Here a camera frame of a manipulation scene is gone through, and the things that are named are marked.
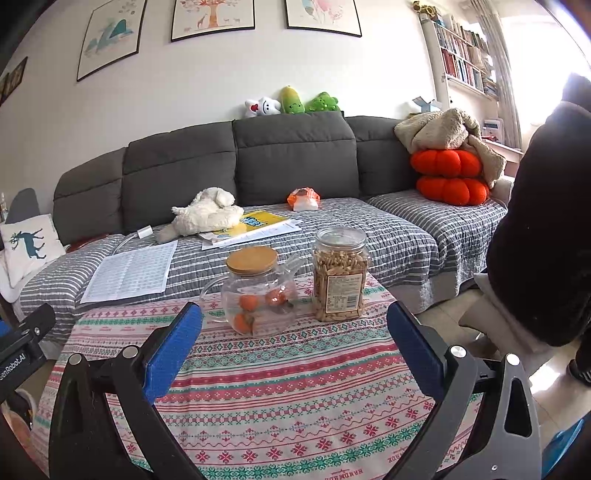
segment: framed picture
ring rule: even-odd
[[[6,99],[10,97],[11,93],[21,84],[28,58],[29,57],[25,57],[25,59],[17,65],[17,68],[11,73],[6,74],[4,80],[0,80],[0,85],[2,86],[2,88],[0,88],[0,92],[2,92],[0,103],[4,103]]]
[[[355,0],[285,0],[287,28],[361,36]]]
[[[254,28],[254,0],[174,0],[170,40]]]
[[[139,52],[146,0],[111,0],[96,8],[86,27],[78,82]]]

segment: bottle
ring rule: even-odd
[[[6,208],[4,192],[0,193],[0,216],[2,217],[2,221],[6,222],[6,219],[8,218],[8,209]]]

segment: patterned tablecloth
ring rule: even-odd
[[[272,338],[248,339],[227,324],[209,323],[168,395],[155,404],[209,479],[380,478],[433,408],[386,328],[394,299],[386,289],[368,275],[364,316],[325,324],[311,317],[311,276],[296,280],[295,324]],[[107,358],[140,345],[185,302],[97,308],[76,323],[35,418],[33,444],[46,470],[51,412],[68,357]],[[219,314],[219,296],[204,307]],[[108,401],[129,455],[147,466],[117,398]],[[477,410],[474,397],[443,466],[459,458]]]

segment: jar lid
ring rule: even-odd
[[[277,263],[277,252],[271,247],[246,247],[232,252],[226,260],[228,269],[236,275],[252,277],[268,272]]]
[[[348,251],[362,248],[367,235],[361,230],[348,226],[330,226],[319,230],[316,238],[333,250]]]

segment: gray sofa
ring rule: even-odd
[[[349,225],[368,236],[370,272],[416,313],[458,294],[485,267],[486,249],[505,207],[493,199],[478,207],[431,202],[414,190],[417,175],[394,136],[396,120],[339,112],[274,115],[197,125],[134,141],[65,173],[54,195],[54,222],[62,243],[102,233],[109,237],[58,259],[37,274],[15,304],[20,316],[42,302],[58,322],[47,339],[65,343],[88,306],[79,300],[101,260],[125,235],[173,220],[200,190],[218,186],[237,204],[303,220],[301,232],[266,239],[285,260],[310,259],[319,228]],[[321,198],[318,212],[292,212],[287,195],[309,186]],[[122,251],[151,245],[133,239]],[[241,246],[201,250],[201,241],[179,241],[166,291],[125,304],[191,297],[225,270]],[[311,271],[308,260],[301,270]]]

